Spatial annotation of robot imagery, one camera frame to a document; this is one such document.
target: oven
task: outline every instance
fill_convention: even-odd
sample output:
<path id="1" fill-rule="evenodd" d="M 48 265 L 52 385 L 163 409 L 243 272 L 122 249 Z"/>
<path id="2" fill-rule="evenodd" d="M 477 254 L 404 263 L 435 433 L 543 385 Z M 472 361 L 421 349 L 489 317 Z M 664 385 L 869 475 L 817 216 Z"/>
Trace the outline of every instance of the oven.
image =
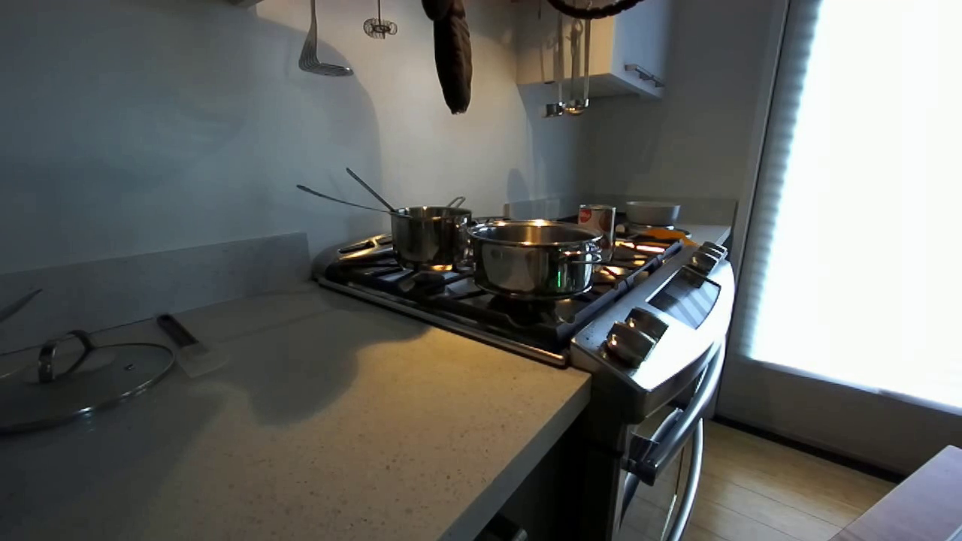
<path id="1" fill-rule="evenodd" d="M 592 401 L 565 436 L 575 446 L 562 528 L 577 539 L 684 539 L 735 306 L 726 248 L 621 239 L 590 293 L 554 301 L 489 293 L 470 269 L 409 272 L 380 242 L 344 248 L 316 282 L 519 361 L 585 369 Z"/>

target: kitchen counter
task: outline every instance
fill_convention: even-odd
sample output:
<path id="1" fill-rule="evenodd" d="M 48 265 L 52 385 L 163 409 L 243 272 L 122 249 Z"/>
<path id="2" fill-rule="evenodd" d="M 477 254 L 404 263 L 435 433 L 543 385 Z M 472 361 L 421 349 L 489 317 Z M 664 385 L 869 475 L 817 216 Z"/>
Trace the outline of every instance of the kitchen counter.
<path id="1" fill-rule="evenodd" d="M 232 363 L 0 439 L 0 539 L 474 539 L 590 401 L 310 282 L 182 323 Z M 97 343 L 163 340 L 153 323 Z"/>

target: stovetop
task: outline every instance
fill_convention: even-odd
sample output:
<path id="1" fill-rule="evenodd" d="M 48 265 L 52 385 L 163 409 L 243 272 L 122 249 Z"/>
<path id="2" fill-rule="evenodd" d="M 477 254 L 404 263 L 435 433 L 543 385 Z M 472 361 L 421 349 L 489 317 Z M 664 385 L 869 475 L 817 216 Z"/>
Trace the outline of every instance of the stovetop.
<path id="1" fill-rule="evenodd" d="M 404 317 L 492 343 L 525 357 L 565 366 L 572 338 L 605 306 L 684 254 L 679 242 L 617 242 L 585 296 L 518 301 L 477 285 L 470 269 L 409 272 L 396 254 L 340 260 L 316 282 Z"/>

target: stainless steel pot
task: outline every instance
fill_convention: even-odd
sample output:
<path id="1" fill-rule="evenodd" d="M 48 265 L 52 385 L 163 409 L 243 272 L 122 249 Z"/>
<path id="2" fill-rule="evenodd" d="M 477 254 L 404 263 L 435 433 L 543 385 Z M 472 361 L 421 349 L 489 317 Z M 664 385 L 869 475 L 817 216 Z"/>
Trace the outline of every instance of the stainless steel pot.
<path id="1" fill-rule="evenodd" d="M 466 254 L 464 230 L 472 224 L 466 209 L 405 209 L 392 215 L 392 242 L 401 260 L 418 272 L 455 269 Z"/>
<path id="2" fill-rule="evenodd" d="M 602 265 L 602 239 L 569 224 L 474 224 L 466 239 L 474 280 L 510 297 L 582 296 Z"/>

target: floor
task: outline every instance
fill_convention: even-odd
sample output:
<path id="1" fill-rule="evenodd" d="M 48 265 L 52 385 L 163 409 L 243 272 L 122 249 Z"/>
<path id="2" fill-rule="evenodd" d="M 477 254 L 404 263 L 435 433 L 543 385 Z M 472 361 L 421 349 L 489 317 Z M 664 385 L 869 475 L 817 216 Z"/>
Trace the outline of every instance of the floor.
<path id="1" fill-rule="evenodd" d="M 817 541 L 871 509 L 892 482 L 710 425 L 687 541 Z"/>

